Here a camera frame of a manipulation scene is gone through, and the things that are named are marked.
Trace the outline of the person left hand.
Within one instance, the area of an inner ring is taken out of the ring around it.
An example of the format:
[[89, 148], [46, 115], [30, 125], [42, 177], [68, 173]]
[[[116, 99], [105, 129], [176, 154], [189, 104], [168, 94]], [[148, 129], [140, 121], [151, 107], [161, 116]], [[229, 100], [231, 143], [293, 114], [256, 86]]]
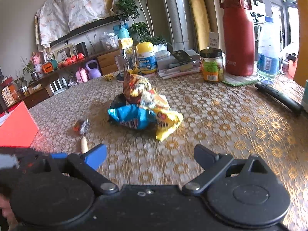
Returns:
[[18, 222], [10, 206], [9, 199], [6, 198], [3, 194], [0, 196], [0, 207], [2, 216], [7, 219], [9, 230], [15, 228]]

